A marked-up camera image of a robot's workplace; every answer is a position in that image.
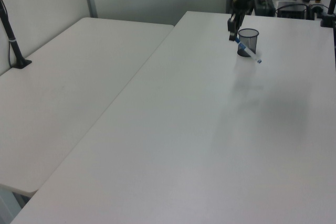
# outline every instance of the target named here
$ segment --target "pen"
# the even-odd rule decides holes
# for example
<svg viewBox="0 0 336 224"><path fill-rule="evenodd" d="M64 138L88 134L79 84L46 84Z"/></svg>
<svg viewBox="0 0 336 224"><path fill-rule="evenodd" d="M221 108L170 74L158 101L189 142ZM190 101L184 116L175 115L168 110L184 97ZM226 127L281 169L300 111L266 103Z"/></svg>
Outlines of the pen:
<svg viewBox="0 0 336 224"><path fill-rule="evenodd" d="M242 48L242 50L244 50L245 52L248 53L248 55L251 56L252 59L254 59L259 64L261 63L261 59L258 59L257 55L254 52L252 52L251 49L245 46L238 38L236 38L235 41L238 43L238 46Z"/></svg>

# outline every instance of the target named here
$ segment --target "mesh pen holder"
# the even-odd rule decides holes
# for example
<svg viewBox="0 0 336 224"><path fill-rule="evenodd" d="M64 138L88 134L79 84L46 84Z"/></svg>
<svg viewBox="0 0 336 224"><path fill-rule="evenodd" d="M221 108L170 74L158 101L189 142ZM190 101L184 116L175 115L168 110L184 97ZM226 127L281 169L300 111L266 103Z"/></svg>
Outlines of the mesh pen holder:
<svg viewBox="0 0 336 224"><path fill-rule="evenodd" d="M239 40L245 46L247 46L252 52L256 53L257 39L258 39L259 32L256 29L246 28L246 29L240 30L238 32L238 35L239 35ZM248 55L248 53L245 52L244 49L241 48L240 46L238 46L237 53L243 57L250 57L250 55Z"/></svg>

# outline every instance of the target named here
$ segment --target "white table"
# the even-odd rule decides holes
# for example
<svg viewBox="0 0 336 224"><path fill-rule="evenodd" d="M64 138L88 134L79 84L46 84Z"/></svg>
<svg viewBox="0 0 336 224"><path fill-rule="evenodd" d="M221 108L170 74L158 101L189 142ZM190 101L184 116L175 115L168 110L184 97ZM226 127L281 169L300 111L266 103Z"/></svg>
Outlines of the white table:
<svg viewBox="0 0 336 224"><path fill-rule="evenodd" d="M188 12L13 224L334 223L332 30L248 16L258 65L228 18Z"/></svg>
<svg viewBox="0 0 336 224"><path fill-rule="evenodd" d="M84 18L0 77L0 186L31 196L172 26Z"/></svg>

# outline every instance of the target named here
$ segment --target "table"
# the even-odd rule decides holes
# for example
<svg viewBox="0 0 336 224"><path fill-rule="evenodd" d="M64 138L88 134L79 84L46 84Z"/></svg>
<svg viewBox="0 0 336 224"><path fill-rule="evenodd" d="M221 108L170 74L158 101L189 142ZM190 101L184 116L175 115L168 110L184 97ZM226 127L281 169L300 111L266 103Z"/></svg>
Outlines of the table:
<svg viewBox="0 0 336 224"><path fill-rule="evenodd" d="M229 17L187 12L13 224L333 223L332 30L247 16L259 65Z"/></svg>
<svg viewBox="0 0 336 224"><path fill-rule="evenodd" d="M0 186L32 196L172 26L84 18L0 77Z"/></svg>

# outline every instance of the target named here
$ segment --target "tabletop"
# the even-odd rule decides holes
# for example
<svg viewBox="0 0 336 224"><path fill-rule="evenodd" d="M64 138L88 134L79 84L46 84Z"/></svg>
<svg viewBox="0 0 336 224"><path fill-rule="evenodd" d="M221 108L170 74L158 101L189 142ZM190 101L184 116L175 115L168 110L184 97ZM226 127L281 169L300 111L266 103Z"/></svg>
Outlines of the tabletop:
<svg viewBox="0 0 336 224"><path fill-rule="evenodd" d="M172 26L84 18L0 77L0 186L31 196Z"/></svg>
<svg viewBox="0 0 336 224"><path fill-rule="evenodd" d="M229 17L187 12L13 224L334 223L332 29L247 16L258 64Z"/></svg>

